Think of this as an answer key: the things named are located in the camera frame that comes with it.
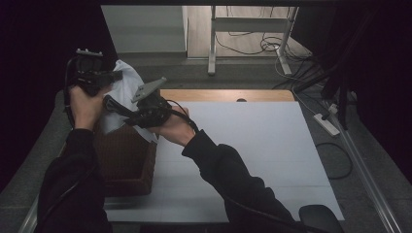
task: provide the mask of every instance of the black sleeve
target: black sleeve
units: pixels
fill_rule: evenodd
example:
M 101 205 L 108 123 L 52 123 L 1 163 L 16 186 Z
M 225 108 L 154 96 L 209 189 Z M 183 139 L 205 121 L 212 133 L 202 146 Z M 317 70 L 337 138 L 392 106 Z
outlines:
M 223 195 L 229 222 L 243 232 L 296 232 L 282 223 L 246 211 L 227 201 L 294 222 L 291 213 L 276 199 L 261 178 L 252 177 L 234 148 L 218 145 L 202 130 L 187 144 L 182 155 L 190 157 L 199 167 L 201 177 Z
M 103 210 L 104 182 L 92 141 L 91 131 L 73 130 L 63 155 L 49 166 L 39 194 L 38 232 L 112 232 Z

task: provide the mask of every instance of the power strip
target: power strip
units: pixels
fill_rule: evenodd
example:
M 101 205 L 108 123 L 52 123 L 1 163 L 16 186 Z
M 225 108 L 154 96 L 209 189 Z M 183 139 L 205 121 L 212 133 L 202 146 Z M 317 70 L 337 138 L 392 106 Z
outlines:
M 322 119 L 321 114 L 316 114 L 313 116 L 313 118 L 330 134 L 330 136 L 335 137 L 340 134 L 339 130 L 337 130 L 337 128 L 335 128 L 335 126 L 333 126 L 333 124 L 331 124 L 329 120 Z

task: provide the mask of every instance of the gray floor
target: gray floor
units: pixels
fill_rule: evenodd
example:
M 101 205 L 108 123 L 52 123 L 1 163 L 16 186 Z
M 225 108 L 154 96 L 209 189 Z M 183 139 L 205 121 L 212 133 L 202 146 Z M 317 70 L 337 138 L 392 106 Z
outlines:
M 218 59 L 217 74 L 207 75 L 207 61 L 186 59 L 174 55 L 121 55 L 120 58 L 134 66 L 145 82 L 162 76 L 168 78 L 163 88 L 239 88 L 271 89 L 285 78 L 277 74 L 275 58 Z M 300 63 L 292 63 L 296 71 Z M 310 64 L 304 64 L 302 70 Z M 299 94 L 303 102 L 314 112 L 324 114 L 324 110 L 313 98 L 320 101 L 320 90 L 313 86 Z M 32 205 L 50 161 L 59 153 L 69 131 L 66 117 L 62 113 L 61 93 L 56 98 L 49 124 L 39 141 L 30 152 L 11 183 L 0 195 L 1 232 L 17 232 Z M 314 143 L 333 142 L 341 145 L 340 138 L 330 138 L 324 129 L 312 119 L 313 114 L 302 106 Z M 348 126 L 352 137 L 369 167 L 376 182 L 381 187 L 394 210 L 403 232 L 412 231 L 412 187 L 398 171 L 390 157 L 360 122 L 356 107 L 350 106 Z M 344 154 L 333 147 L 319 148 L 326 172 L 330 176 L 344 172 L 347 160 Z M 341 207 L 345 221 L 341 222 L 345 232 L 368 233 L 387 232 L 379 214 L 366 193 L 356 170 L 346 179 L 330 181 Z M 136 224 L 114 224 L 115 232 L 138 232 Z

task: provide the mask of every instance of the person's right hand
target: person's right hand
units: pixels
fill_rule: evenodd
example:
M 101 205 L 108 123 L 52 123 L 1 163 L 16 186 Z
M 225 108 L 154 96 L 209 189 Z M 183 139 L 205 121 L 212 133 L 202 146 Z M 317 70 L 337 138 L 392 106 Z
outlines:
M 184 114 L 184 112 L 177 106 L 173 106 L 172 109 Z M 187 108 L 184 108 L 184 110 L 187 114 L 189 114 L 189 110 Z M 185 147 L 194 137 L 194 131 L 190 125 L 188 125 L 188 123 L 181 117 L 173 114 L 163 125 L 148 129 L 153 133 L 163 136 L 168 141 L 183 147 Z

